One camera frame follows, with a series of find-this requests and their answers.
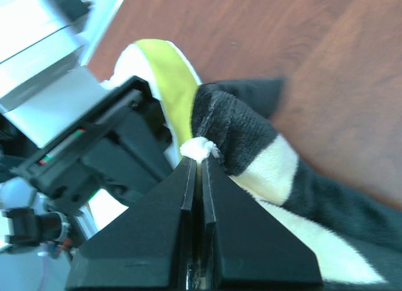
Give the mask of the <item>white pillow with yellow edge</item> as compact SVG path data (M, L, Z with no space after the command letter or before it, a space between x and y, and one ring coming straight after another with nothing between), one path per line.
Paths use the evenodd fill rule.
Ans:
M142 39L128 45L120 54L114 73L100 84L107 90L137 76L148 82L152 96L159 100L173 144L167 149L169 163L176 167L180 147L191 139L193 100L202 84L193 65L171 41Z

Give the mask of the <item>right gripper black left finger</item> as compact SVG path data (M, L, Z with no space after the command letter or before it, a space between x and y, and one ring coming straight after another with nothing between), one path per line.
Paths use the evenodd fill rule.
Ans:
M185 290L197 164L164 181L76 252L68 290Z

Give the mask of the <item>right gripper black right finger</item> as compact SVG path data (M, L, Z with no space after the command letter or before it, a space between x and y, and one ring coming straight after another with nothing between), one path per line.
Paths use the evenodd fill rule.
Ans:
M315 253L235 184L202 162L208 288L321 288Z

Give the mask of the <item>black floral plush pillowcase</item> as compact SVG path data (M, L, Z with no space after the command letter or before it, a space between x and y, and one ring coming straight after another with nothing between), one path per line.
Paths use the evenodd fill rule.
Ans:
M401 212L324 177L273 127L281 79L202 84L191 128L197 159L228 176L316 255L327 290L401 288Z

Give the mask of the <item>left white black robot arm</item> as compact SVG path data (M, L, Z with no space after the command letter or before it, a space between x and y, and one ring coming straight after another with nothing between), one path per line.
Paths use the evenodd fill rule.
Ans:
M71 239L92 256L124 254L138 237L128 214L90 231L83 206L98 189L131 206L171 174L171 134L146 80L103 88L79 62L82 0L1 0L2 138L35 145L1 186L1 254Z

